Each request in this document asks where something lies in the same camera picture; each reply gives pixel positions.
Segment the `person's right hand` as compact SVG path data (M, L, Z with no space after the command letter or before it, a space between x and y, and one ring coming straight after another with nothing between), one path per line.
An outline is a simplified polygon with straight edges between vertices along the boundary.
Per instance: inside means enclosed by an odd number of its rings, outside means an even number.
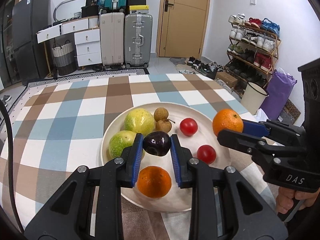
M276 211L278 213L286 214L293 207L294 199L304 201L299 210L302 210L306 207L311 207L317 199L318 195L319 190L315 193L308 193L279 187L278 195L276 197Z

